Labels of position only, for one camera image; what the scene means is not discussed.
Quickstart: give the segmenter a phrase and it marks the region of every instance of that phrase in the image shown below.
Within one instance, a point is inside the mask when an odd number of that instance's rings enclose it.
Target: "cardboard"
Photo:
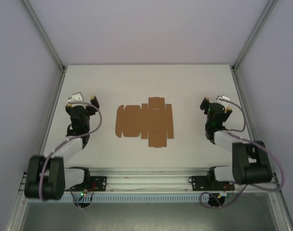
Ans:
[[[165,98],[153,97],[148,103],[121,105],[117,110],[117,137],[139,137],[148,139],[148,146],[167,147],[167,139],[173,139],[173,117],[171,104]]]

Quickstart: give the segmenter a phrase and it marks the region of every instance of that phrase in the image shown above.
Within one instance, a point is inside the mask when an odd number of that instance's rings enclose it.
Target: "white wall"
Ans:
[[[293,0],[278,2],[240,76],[258,135],[284,166],[283,193],[293,219]]]
[[[0,0],[0,231],[38,144],[59,73],[22,3]]]
[[[65,65],[234,64],[267,0],[29,0]]]

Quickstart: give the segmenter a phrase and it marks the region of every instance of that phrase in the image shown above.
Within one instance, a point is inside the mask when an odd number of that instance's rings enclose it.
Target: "white table surface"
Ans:
[[[231,163],[231,153],[205,138],[206,115],[199,109],[204,97],[215,101],[225,95],[240,103],[228,65],[70,65],[53,117],[44,153],[65,139],[69,115],[67,98],[82,92],[89,102],[96,95],[103,114],[101,128],[91,135],[88,145],[67,164],[107,168],[188,168],[211,167]],[[148,147],[140,137],[118,138],[116,113],[120,105],[141,105],[149,97],[164,97],[172,104],[174,139],[167,147]],[[241,112],[233,113],[226,128],[242,128]],[[99,116],[90,119],[91,130]],[[246,131],[243,137],[249,137]]]

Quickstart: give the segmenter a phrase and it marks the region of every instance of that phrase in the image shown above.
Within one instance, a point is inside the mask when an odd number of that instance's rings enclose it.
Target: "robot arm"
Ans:
[[[216,103],[210,103],[208,98],[204,98],[200,106],[200,109],[207,115],[206,138],[211,143],[232,153],[232,164],[212,167],[212,175],[216,181],[229,181],[237,184],[270,182],[272,170],[267,153],[229,135],[223,123],[229,118],[232,110],[228,107],[228,103],[221,99],[230,101],[225,96],[218,96]],[[265,146],[262,141],[256,141],[256,143]]]
[[[65,107],[66,112],[70,116],[71,124],[67,127],[66,142],[61,148],[55,151],[53,158],[49,159],[42,184],[42,194],[44,199],[59,200],[64,191],[75,185],[82,186],[88,189],[90,181],[90,172],[86,167],[71,167],[64,169],[66,164],[76,153],[85,148],[90,135],[82,136],[81,138],[71,139],[76,136],[81,136],[90,131],[90,116],[97,112],[91,106],[83,104],[71,103],[74,101],[83,101],[81,93],[73,94],[68,99]],[[96,97],[91,97],[91,104],[97,109],[99,103]],[[43,164],[47,156],[35,155],[30,158],[27,179],[25,185],[25,196],[29,198],[39,198],[40,173],[43,169]]]

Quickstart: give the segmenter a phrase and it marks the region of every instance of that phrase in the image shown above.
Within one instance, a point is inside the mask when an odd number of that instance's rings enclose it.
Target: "flattened cardboard box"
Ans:
[[[148,103],[118,107],[116,121],[117,137],[148,139],[148,146],[167,147],[167,139],[173,139],[173,117],[171,104],[165,98],[153,97]]]

